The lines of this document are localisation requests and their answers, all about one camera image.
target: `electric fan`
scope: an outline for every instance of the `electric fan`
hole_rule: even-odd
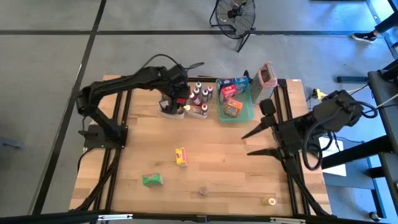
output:
[[[251,32],[256,29],[253,27],[256,18],[255,10],[254,0],[217,0],[209,22],[212,27],[218,26],[225,36],[242,39],[237,50],[239,52]],[[217,25],[211,23],[214,13],[216,13]]]

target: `person's foot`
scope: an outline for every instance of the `person's foot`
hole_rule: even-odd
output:
[[[367,42],[367,43],[373,43],[376,40],[375,35],[361,34],[361,33],[351,34],[351,38],[354,40],[363,41],[363,42]]]

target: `wooden table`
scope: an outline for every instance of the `wooden table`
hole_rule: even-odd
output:
[[[116,77],[107,75],[104,79]],[[301,81],[287,80],[287,86],[293,117],[307,113]],[[116,95],[107,96],[99,105],[109,117],[115,99]],[[270,129],[241,140],[259,124],[262,114],[258,107],[254,108],[255,117],[250,122],[222,123],[218,119],[216,98],[213,98],[207,119],[186,115],[184,119],[176,120],[158,114],[159,99],[158,91],[133,91],[127,120],[128,139],[121,153],[112,211],[292,215],[287,176],[280,162],[269,156],[246,155],[276,146]],[[174,149],[178,147],[186,149],[188,167],[176,165]],[[82,159],[70,208],[79,206],[96,185],[103,154],[104,149],[94,149]],[[315,163],[314,157],[308,158],[311,164]],[[323,209],[331,212],[321,169],[309,171],[302,166],[309,191]],[[163,175],[163,187],[150,189],[142,184],[142,175],[154,172]],[[198,193],[202,186],[208,188],[207,196]],[[106,193],[107,186],[100,208],[104,208]],[[296,195],[298,209],[303,212],[297,186]],[[277,204],[263,206],[261,200],[270,197],[276,198]]]

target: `teal plastic bin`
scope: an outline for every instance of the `teal plastic bin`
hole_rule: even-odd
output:
[[[218,96],[218,79],[216,80],[216,93],[217,93],[217,98],[214,100],[217,100],[218,104],[218,117],[221,122],[247,122],[251,121],[254,118],[254,110],[253,110],[253,103],[251,101],[251,95],[250,95],[250,85],[246,89],[246,91],[242,94],[238,94],[234,96],[235,100],[238,100],[243,103],[243,107],[241,112],[238,114],[238,117],[233,118],[225,114],[225,105],[222,105],[219,100]]]

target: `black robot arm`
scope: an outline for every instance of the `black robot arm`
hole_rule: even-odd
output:
[[[161,94],[168,96],[167,103],[162,106],[162,112],[177,114],[177,110],[183,106],[183,102],[189,98],[190,87],[188,85],[187,71],[204,63],[196,63],[184,68],[174,59],[175,66],[171,69],[165,67],[143,67],[133,75],[120,77],[102,82],[93,82],[82,88],[76,97],[76,107],[80,115],[91,117],[97,124],[92,124],[88,130],[79,131],[86,139],[85,147],[116,148],[125,146],[127,126],[120,126],[113,119],[109,119],[98,105],[104,96],[112,95],[126,90],[140,88],[143,90],[159,90]]]
[[[363,112],[363,106],[372,109],[373,114],[368,115]],[[291,175],[304,194],[309,204],[317,215],[329,215],[312,197],[309,190],[299,177],[299,167],[293,154],[298,154],[302,150],[303,161],[309,170],[318,169],[322,163],[322,151],[329,148],[332,142],[331,134],[339,131],[344,126],[353,126],[360,117],[375,118],[377,110],[371,105],[356,101],[346,91],[335,91],[322,99],[319,105],[314,106],[313,111],[294,119],[277,123],[274,117],[275,107],[270,99],[260,102],[261,112],[265,117],[261,118],[261,123],[242,139],[248,138],[253,134],[259,133],[264,129],[271,128],[274,139],[278,143],[277,149],[263,149],[250,152],[249,156],[274,156],[280,160],[286,173]],[[321,149],[318,144],[313,142],[315,136],[327,134],[330,138],[328,145]],[[314,167],[308,163],[307,152],[317,152],[319,159]]]

